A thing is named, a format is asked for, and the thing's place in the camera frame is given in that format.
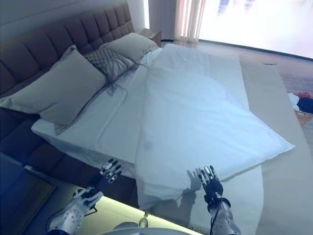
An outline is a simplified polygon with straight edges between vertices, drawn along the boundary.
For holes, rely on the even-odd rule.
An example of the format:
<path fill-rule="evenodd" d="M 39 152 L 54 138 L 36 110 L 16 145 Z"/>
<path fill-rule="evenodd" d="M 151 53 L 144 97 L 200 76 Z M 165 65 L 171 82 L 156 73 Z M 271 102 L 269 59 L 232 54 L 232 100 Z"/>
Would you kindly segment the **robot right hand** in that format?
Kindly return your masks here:
<path fill-rule="evenodd" d="M 213 166 L 205 166 L 198 175 L 205 191 L 204 200 L 209 206 L 217 205 L 221 200 L 224 188 Z"/>

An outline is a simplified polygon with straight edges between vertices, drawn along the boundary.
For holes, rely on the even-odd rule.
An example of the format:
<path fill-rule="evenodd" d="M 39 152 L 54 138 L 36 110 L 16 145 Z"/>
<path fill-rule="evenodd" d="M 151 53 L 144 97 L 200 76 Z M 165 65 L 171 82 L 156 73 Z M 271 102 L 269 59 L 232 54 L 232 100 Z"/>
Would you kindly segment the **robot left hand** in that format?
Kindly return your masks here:
<path fill-rule="evenodd" d="M 88 185 L 88 192 L 96 194 L 104 192 L 106 187 L 112 184 L 122 173 L 121 164 L 118 160 L 110 159 L 99 171 L 90 179 Z"/>

